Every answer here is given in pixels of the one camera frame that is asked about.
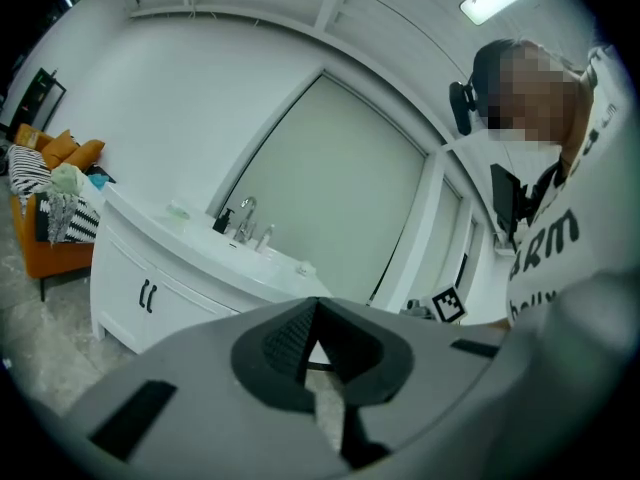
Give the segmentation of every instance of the ceiling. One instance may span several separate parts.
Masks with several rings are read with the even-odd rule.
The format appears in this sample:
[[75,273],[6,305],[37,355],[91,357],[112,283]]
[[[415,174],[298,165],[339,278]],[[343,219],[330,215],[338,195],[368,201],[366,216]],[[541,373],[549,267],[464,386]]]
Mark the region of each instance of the ceiling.
[[[407,97],[444,142],[460,138],[449,107],[448,86],[466,81],[475,51],[501,37],[526,37],[584,66],[593,25],[579,0],[519,0],[483,25],[459,9],[463,0],[126,0],[132,16],[164,12],[229,12],[309,33],[358,52],[362,62]],[[534,183],[557,153],[465,141],[455,153],[487,206],[489,166],[500,163],[523,183]]]

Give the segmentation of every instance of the small bottle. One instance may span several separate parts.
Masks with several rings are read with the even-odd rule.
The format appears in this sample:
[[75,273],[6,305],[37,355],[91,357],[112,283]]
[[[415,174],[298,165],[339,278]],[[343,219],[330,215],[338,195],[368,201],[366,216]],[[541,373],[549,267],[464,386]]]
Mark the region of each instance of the small bottle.
[[262,235],[262,238],[258,242],[258,245],[256,245],[256,252],[262,253],[267,248],[269,239],[271,238],[271,235],[273,235],[273,228],[275,228],[275,225],[271,224],[271,226],[269,226],[264,232],[264,235]]

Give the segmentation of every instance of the white vanity cabinet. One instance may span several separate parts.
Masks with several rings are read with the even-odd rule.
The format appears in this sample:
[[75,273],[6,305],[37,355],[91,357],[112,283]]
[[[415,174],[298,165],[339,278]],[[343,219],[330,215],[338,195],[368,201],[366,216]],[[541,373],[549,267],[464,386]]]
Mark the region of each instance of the white vanity cabinet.
[[[195,211],[181,219],[166,203],[110,183],[103,194],[91,267],[91,325],[98,339],[106,329],[143,352],[192,325],[331,296],[316,276],[298,275],[291,258],[281,261],[233,242]],[[315,362],[327,362],[323,353],[314,354]]]
[[102,326],[142,352],[181,329],[236,314],[154,266],[108,225],[94,257],[91,312],[99,338]]

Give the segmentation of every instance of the cabinet door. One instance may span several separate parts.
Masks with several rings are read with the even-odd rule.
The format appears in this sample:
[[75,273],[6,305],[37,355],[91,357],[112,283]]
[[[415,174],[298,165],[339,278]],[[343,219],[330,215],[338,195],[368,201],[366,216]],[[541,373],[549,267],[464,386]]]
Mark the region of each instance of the cabinet door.
[[156,269],[153,282],[157,290],[152,296],[151,313],[146,323],[147,347],[186,327],[236,314],[162,270]]
[[107,226],[98,235],[91,270],[94,317],[127,347],[142,352],[147,315],[142,305],[146,305],[155,268]]

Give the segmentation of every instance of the sink countertop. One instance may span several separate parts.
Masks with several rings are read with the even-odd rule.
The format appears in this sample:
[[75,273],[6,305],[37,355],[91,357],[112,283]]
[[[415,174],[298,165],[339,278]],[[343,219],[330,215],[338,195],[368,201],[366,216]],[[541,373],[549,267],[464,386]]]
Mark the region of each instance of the sink countertop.
[[163,248],[195,268],[239,290],[269,302],[304,297],[331,297],[317,276],[303,277],[297,262],[267,248],[260,254],[211,229],[205,214],[181,219],[152,203],[127,193],[122,185],[108,183],[103,189],[107,204]]

